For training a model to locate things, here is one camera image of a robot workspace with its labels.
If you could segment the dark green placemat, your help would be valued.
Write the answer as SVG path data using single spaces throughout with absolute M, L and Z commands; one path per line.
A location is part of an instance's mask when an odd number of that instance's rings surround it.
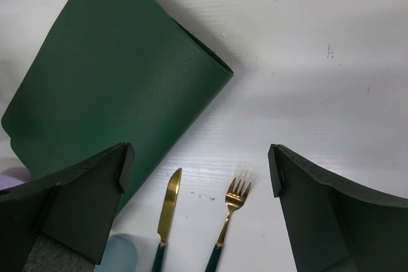
M 1 124 L 34 178 L 132 144 L 123 208 L 232 76 L 156 0 L 68 0 Z

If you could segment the light blue mug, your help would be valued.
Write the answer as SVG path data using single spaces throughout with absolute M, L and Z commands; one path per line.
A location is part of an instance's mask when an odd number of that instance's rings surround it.
M 122 236 L 111 236 L 101 264 L 95 271 L 135 271 L 138 254 L 135 246 Z

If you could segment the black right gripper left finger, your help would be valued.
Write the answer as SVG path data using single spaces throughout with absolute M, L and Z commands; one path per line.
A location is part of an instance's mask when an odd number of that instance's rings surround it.
M 94 271 L 135 151 L 119 143 L 66 169 L 1 191 L 1 271 Z

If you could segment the gold knife green handle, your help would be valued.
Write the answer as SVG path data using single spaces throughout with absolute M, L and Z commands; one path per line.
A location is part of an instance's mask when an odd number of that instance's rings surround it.
M 171 229 L 171 223 L 173 220 L 173 214 L 175 212 L 177 196 L 179 194 L 181 177 L 182 168 L 178 168 L 172 174 L 167 184 L 159 223 L 157 226 L 157 233 L 160 236 L 160 242 L 156 250 L 156 255 L 151 269 L 152 272 L 160 272 L 163 268 L 164 255 Z

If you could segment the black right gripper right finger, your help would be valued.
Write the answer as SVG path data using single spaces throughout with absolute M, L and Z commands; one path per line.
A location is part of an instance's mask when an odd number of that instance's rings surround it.
M 268 152 L 298 271 L 407 271 L 407 200 L 368 188 L 284 145 Z

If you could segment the lilac plate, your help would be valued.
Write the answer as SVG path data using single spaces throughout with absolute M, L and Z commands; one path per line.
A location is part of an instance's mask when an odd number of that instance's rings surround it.
M 23 167 L 14 167 L 1 170 L 0 189 L 9 189 L 32 180 L 28 169 Z

